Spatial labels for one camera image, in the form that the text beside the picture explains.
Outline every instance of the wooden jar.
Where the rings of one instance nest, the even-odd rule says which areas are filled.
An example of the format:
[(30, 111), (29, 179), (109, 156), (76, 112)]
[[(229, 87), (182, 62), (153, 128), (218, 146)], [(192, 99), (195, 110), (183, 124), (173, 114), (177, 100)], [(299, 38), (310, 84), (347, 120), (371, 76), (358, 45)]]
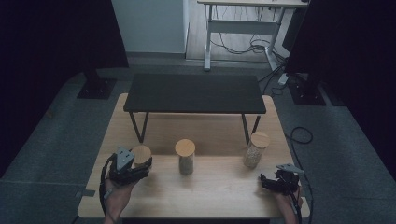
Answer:
[(194, 171), (195, 144), (189, 139), (182, 139), (175, 145), (178, 157), (178, 169), (183, 175), (190, 175)]
[(144, 145), (134, 147), (132, 152), (134, 153), (134, 167), (143, 165), (151, 157), (151, 150)]

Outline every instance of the cylindrical container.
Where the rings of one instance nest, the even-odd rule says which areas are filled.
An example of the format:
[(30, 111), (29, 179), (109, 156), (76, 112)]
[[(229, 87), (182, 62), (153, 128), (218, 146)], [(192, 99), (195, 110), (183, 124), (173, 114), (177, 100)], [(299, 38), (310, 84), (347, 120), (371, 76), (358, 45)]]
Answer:
[(262, 153), (270, 145), (271, 139), (267, 134), (255, 132), (250, 136), (250, 141), (247, 144), (247, 151), (244, 157), (244, 164), (249, 168), (256, 168)]
[(151, 157), (151, 150), (144, 145), (134, 147), (132, 152), (134, 153), (134, 167), (143, 165)]
[(194, 171), (195, 144), (189, 139), (182, 139), (175, 145), (178, 158), (178, 169), (183, 175), (190, 175)]

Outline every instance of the wooden table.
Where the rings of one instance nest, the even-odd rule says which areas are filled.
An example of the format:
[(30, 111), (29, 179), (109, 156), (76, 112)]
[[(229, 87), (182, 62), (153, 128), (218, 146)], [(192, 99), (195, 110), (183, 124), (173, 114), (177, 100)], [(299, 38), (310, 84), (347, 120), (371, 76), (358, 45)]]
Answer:
[[(78, 207), (80, 217), (103, 217), (99, 203), (101, 169), (118, 146), (140, 145), (134, 135), (129, 114), (123, 111), (127, 93), (120, 96), (109, 122), (102, 146), (93, 166), (84, 196)], [(256, 169), (244, 166), (245, 135), (239, 115), (152, 114), (145, 145), (153, 154), (149, 176), (132, 192), (132, 199), (121, 217), (142, 218), (271, 218), (281, 217), (273, 195), (261, 187), (260, 174), (275, 178), (278, 164), (292, 163), (289, 147), (280, 125), (274, 102), (263, 96), (267, 113), (262, 115), (258, 131), (271, 137)], [(142, 123), (145, 113), (137, 113)], [(247, 115), (252, 127), (256, 116)], [(194, 171), (181, 175), (175, 144), (188, 138), (196, 145)], [(304, 198), (303, 217), (309, 216)]]
[[(210, 70), (210, 39), (212, 33), (271, 35), (269, 47), (265, 50), (272, 70), (277, 68), (276, 56), (273, 53), (277, 34), (279, 33), (285, 8), (307, 7), (308, 3), (301, 0), (198, 0), (199, 4), (209, 5), (207, 17), (207, 37), (205, 46), (204, 69)], [(245, 7), (281, 7), (276, 22), (272, 21), (221, 21), (212, 19), (213, 6), (245, 6)]]

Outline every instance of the power strip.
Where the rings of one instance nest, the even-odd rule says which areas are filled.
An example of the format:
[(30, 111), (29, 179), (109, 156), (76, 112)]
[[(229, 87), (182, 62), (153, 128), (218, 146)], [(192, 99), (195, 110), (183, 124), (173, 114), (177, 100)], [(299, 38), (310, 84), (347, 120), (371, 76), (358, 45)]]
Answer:
[(282, 76), (280, 77), (279, 81), (277, 82), (279, 85), (283, 86), (286, 84), (286, 82), (288, 82), (289, 76), (287, 73), (282, 74)]

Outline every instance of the cable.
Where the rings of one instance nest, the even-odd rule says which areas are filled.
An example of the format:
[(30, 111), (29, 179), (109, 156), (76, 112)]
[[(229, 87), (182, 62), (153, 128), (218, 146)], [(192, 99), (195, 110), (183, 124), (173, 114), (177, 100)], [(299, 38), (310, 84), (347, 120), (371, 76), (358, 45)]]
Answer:
[(79, 219), (79, 216), (76, 215), (75, 219), (73, 219), (72, 224), (75, 224), (77, 222), (77, 220)]
[(248, 7), (245, 7), (245, 12), (247, 14), (247, 21), (249, 21), (249, 18), (248, 18)]
[(301, 207), (298, 205), (298, 201), (294, 196), (294, 193), (289, 189), (291, 200), (293, 201), (293, 207), (297, 212), (298, 223), (302, 224), (302, 215), (301, 215)]
[(106, 193), (106, 185), (105, 185), (105, 179), (106, 179), (106, 170), (107, 166), (111, 161), (114, 161), (117, 158), (117, 154), (113, 153), (111, 156), (107, 159), (105, 166), (102, 168), (102, 173), (100, 175), (100, 184), (99, 184), (99, 201), (100, 204), (102, 205), (102, 210), (104, 213), (106, 213), (106, 206), (105, 206), (105, 193)]
[(274, 77), (274, 75), (275, 75), (282, 67), (283, 67), (283, 65), (280, 65), (280, 66), (279, 66), (278, 68), (276, 68), (272, 73), (270, 73), (270, 74), (272, 74), (272, 75), (271, 75), (270, 78), (268, 79), (267, 84), (265, 84), (265, 87), (264, 87), (264, 89), (262, 90), (262, 95), (265, 94), (265, 90), (267, 89), (268, 85), (270, 84), (271, 79)]
[[(240, 7), (241, 8), (241, 13), (240, 13), (240, 20), (242, 20), (242, 14), (243, 14), (243, 8), (242, 7)], [(257, 18), (257, 20), (258, 21), (260, 21), (261, 19), (262, 19), (262, 13), (263, 13), (263, 7), (262, 7), (262, 12), (260, 13), (260, 7), (256, 7), (256, 9), (258, 10), (258, 18)], [(219, 11), (218, 11), (218, 6), (215, 6), (215, 8), (214, 8), (214, 10), (215, 10), (215, 12), (214, 12), (214, 14), (215, 14), (215, 18), (219, 18)], [(223, 12), (223, 14), (222, 14), (222, 18), (224, 18), (224, 15), (225, 15), (225, 13), (227, 12), (227, 10), (228, 10), (228, 6), (225, 8), (225, 10), (224, 10), (224, 12)], [(247, 15), (247, 20), (248, 20), (248, 10), (247, 10), (247, 7), (245, 7), (245, 11), (246, 11), (246, 15)], [(206, 16), (206, 20), (207, 20), (207, 6), (205, 7), (205, 16)], [(235, 13), (234, 13), (234, 19), (236, 20), (236, 7), (235, 7)], [(266, 43), (268, 43), (268, 44), (270, 44), (270, 42), (269, 41), (267, 41), (267, 40), (263, 40), (263, 39), (255, 39), (255, 40), (253, 40), (253, 38), (254, 38), (254, 36), (256, 36), (256, 35), (253, 35), (251, 38), (250, 38), (250, 41), (249, 41), (249, 47), (246, 49), (246, 50), (235, 50), (235, 49), (231, 49), (231, 48), (228, 48), (225, 44), (224, 44), (224, 41), (223, 41), (223, 39), (222, 39), (222, 36), (223, 35), (227, 35), (227, 34), (224, 34), (224, 33), (219, 33), (219, 38), (220, 38), (220, 41), (221, 41), (221, 44), (217, 44), (217, 43), (215, 43), (215, 42), (213, 42), (212, 40), (210, 40), (210, 43), (211, 44), (213, 44), (213, 45), (215, 45), (215, 46), (217, 46), (217, 47), (221, 47), (221, 48), (224, 48), (224, 49), (226, 49), (229, 53), (231, 53), (231, 54), (244, 54), (244, 53), (248, 53), (248, 52), (254, 52), (254, 53), (265, 53), (265, 51), (269, 48), (269, 47), (265, 47), (264, 45), (257, 45), (257, 44), (255, 44), (255, 42), (257, 42), (257, 41), (261, 41), (261, 42), (266, 42)], [(285, 60), (285, 58), (284, 57), (282, 57), (279, 53), (277, 53), (277, 50), (276, 50), (276, 48), (274, 47), (274, 50), (273, 50), (273, 53), (274, 53), (274, 55), (276, 56), (276, 60), (277, 60), (277, 62), (278, 63), (283, 63), (284, 62), (284, 60)]]
[[(308, 132), (309, 135), (310, 135), (309, 140), (307, 140), (307, 141), (299, 141), (299, 140), (294, 139), (294, 138), (293, 138), (294, 132), (297, 131), (297, 130), (304, 130), (304, 131)], [(298, 158), (298, 156), (297, 156), (297, 153), (296, 153), (296, 150), (295, 150), (295, 148), (294, 148), (293, 142), (296, 142), (296, 143), (299, 143), (299, 144), (309, 144), (309, 143), (311, 143), (311, 142), (314, 140), (314, 135), (313, 135), (308, 129), (306, 129), (306, 128), (304, 128), (304, 127), (296, 127), (296, 128), (294, 128), (294, 129), (291, 131), (290, 136), (288, 136), (287, 134), (285, 134), (285, 136), (286, 136), (287, 138), (289, 138), (290, 144), (291, 144), (291, 149), (293, 150), (293, 153), (294, 153), (294, 156), (295, 156), (295, 158), (296, 158), (296, 160), (297, 160), (298, 166), (299, 166), (300, 169), (303, 170), (304, 168), (303, 168), (303, 166), (301, 165), (300, 160), (299, 160), (299, 158)], [(308, 177), (306, 176), (305, 173), (304, 173), (304, 178), (305, 178), (305, 180), (306, 180), (306, 184), (307, 184), (307, 186), (308, 186), (309, 193), (311, 194), (311, 215), (309, 216), (309, 220), (308, 220), (308, 223), (311, 223), (311, 222), (312, 222), (312, 216), (314, 215), (314, 195), (313, 195), (313, 193), (312, 193), (311, 184), (309, 183)]]
[(276, 14), (276, 7), (274, 7), (274, 16), (273, 16), (273, 21), (275, 21), (275, 14)]

